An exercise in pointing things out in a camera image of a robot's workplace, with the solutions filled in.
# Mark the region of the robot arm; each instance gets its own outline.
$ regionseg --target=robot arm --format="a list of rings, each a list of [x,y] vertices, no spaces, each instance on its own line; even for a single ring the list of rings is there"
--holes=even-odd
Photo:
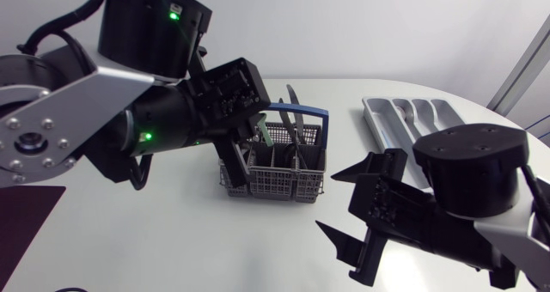
[[[0,186],[56,177],[86,155],[141,189],[155,152],[203,143],[235,186],[246,183],[237,142],[270,104],[256,67],[240,58],[205,70],[211,11],[195,0],[107,0],[99,47],[84,48],[64,30],[102,3],[40,27],[18,46],[23,55],[0,57]],[[35,57],[50,34],[68,45]]]
[[[400,182],[402,149],[370,154],[333,176],[356,184],[349,211],[369,228],[361,241],[318,222],[337,259],[356,267],[350,277],[372,286],[394,240],[488,270],[493,287],[515,287],[523,271],[550,291],[550,185],[527,166],[525,131],[461,125],[421,137],[413,151],[433,193]]]

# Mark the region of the metal frame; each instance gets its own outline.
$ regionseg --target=metal frame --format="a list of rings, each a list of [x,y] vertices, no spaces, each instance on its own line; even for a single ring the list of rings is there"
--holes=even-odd
[[[487,108],[508,115],[550,60],[550,15]]]

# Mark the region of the white plastic tray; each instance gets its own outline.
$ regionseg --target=white plastic tray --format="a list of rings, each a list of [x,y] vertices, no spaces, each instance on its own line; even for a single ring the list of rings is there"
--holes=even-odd
[[[363,97],[364,117],[381,151],[401,148],[408,154],[403,181],[429,188],[413,156],[413,144],[422,136],[445,130],[464,121],[446,101],[437,98]]]

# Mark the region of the white wall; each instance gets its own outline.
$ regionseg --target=white wall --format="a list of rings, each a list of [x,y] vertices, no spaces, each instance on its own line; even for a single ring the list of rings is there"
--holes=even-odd
[[[0,0],[0,54],[84,1]],[[264,77],[395,79],[483,105],[550,13],[548,0],[199,1],[214,11],[209,67],[244,56]],[[70,31],[96,42],[100,17]]]

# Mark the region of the bolt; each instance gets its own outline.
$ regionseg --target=bolt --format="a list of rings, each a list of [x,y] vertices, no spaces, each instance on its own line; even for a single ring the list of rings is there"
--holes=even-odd
[[[71,157],[71,158],[67,159],[67,161],[65,162],[65,167],[73,168],[75,166],[75,164],[76,164],[75,158]]]
[[[53,167],[55,165],[55,162],[52,160],[52,158],[45,158],[42,162],[42,165],[44,167]]]
[[[6,125],[7,125],[8,128],[10,128],[11,130],[15,130],[15,129],[21,128],[21,123],[19,122],[19,120],[15,119],[15,118],[10,118],[10,119],[8,119],[8,121],[6,121]]]
[[[59,146],[59,148],[61,148],[61,149],[69,148],[69,141],[67,141],[66,139],[62,138],[62,139],[59,140],[58,146]]]
[[[11,179],[15,183],[20,184],[20,183],[24,182],[26,178],[25,178],[25,176],[23,176],[21,174],[15,174]]]
[[[9,168],[11,169],[22,169],[23,168],[23,163],[19,160],[13,160],[12,162],[9,163]]]
[[[48,90],[42,90],[40,91],[40,93],[38,94],[38,97],[39,98],[44,98],[45,96],[49,95],[50,92]]]
[[[53,120],[51,120],[51,119],[42,120],[42,127],[44,129],[50,130],[51,128],[53,128],[53,126],[54,126]]]

